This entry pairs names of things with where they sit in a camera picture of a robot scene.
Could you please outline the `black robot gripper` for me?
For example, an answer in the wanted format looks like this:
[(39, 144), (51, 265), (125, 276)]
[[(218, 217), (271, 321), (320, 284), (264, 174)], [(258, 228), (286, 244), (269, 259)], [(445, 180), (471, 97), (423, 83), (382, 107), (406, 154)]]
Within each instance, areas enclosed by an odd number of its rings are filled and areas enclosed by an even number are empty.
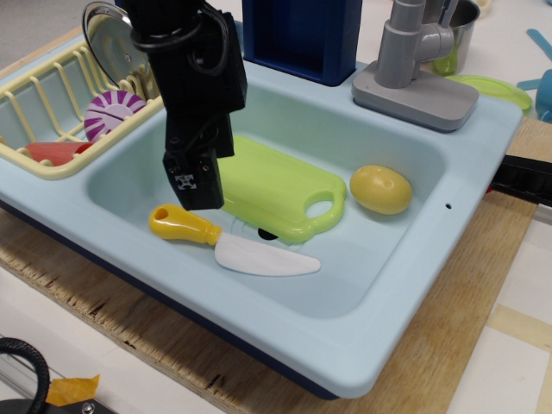
[(248, 87), (234, 18), (206, 1), (131, 1), (129, 18), (166, 109), (169, 184), (186, 210), (220, 209), (217, 157), (235, 154), (229, 115)]

